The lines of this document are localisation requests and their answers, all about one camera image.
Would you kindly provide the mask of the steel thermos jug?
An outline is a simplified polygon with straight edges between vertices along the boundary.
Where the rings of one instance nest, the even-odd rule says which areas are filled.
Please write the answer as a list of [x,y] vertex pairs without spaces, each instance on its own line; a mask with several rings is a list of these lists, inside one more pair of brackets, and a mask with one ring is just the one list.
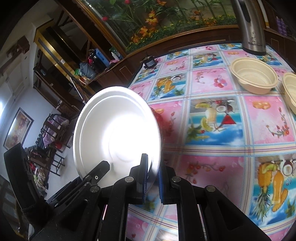
[[265,36],[256,1],[232,0],[231,4],[242,35],[242,49],[253,55],[265,55]]

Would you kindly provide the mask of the colourful fruit tablecloth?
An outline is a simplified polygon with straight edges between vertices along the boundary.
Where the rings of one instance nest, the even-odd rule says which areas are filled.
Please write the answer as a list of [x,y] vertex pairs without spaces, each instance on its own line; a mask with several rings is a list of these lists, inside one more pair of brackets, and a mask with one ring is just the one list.
[[173,121],[163,158],[192,185],[215,186],[271,240],[295,222],[295,115],[281,83],[266,95],[244,90],[230,64],[253,58],[241,44],[213,44],[141,66],[130,89]]

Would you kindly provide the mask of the blue container on counter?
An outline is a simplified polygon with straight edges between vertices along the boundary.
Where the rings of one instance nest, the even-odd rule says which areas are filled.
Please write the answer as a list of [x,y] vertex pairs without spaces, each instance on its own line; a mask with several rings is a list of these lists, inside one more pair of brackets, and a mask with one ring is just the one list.
[[103,64],[108,67],[109,66],[109,61],[107,60],[107,58],[100,52],[100,50],[98,48],[95,49],[95,53],[98,59],[100,59]]

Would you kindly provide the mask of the white bowl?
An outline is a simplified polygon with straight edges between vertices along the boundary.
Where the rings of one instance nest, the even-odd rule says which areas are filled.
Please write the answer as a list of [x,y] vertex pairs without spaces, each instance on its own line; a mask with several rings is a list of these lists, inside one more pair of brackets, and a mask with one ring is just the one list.
[[85,178],[101,161],[110,170],[100,187],[113,185],[148,155],[147,188],[155,182],[161,160],[161,134],[147,102],[121,86],[107,87],[85,104],[76,122],[73,158],[80,178]]

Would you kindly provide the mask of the framed wall picture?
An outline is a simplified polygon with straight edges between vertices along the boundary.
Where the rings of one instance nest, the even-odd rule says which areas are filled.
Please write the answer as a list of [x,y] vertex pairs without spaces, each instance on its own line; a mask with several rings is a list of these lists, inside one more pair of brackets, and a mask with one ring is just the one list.
[[23,144],[34,120],[22,109],[18,108],[6,134],[3,147],[6,150],[17,144]]

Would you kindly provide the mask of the flower display cabinet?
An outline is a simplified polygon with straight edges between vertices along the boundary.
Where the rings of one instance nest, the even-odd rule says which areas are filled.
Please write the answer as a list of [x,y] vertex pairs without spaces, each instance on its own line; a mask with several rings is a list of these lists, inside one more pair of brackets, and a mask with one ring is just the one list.
[[230,1],[98,0],[74,3],[106,36],[112,49],[122,55],[183,32],[237,23]]

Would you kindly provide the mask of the purple bottles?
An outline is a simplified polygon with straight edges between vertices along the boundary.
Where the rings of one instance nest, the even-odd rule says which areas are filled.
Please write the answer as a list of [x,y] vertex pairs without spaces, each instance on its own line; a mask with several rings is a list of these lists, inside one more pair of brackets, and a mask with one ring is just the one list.
[[283,19],[276,16],[276,22],[277,22],[278,32],[281,35],[287,36],[287,27],[286,27]]

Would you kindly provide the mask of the beige bowl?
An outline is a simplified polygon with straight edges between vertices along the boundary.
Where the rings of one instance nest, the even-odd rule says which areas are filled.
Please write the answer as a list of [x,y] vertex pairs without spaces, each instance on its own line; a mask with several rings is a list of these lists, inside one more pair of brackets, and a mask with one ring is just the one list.
[[282,78],[283,88],[285,90],[285,101],[292,110],[296,112],[296,76],[293,73],[285,73]]
[[231,73],[246,91],[265,95],[278,85],[278,75],[268,64],[253,58],[238,58],[230,64]]

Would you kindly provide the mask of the small black jar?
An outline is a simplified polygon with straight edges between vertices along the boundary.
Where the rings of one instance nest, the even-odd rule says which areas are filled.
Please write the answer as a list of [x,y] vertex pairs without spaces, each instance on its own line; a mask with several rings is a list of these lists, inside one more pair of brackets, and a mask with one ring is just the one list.
[[142,59],[142,64],[145,69],[152,69],[157,66],[157,63],[158,61],[151,55],[145,56],[144,59]]

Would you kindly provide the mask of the wooden side counter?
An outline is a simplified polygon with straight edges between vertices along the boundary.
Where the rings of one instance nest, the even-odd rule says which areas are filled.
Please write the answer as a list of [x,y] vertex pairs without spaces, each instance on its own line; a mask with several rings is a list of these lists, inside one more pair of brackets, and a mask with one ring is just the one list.
[[[264,30],[266,44],[270,45],[295,70],[295,40]],[[110,86],[127,87],[141,68],[146,55],[160,57],[176,51],[200,47],[206,44],[240,43],[242,35],[237,25],[214,26],[176,34],[148,44],[113,65],[109,70],[97,75],[91,82],[102,88]]]

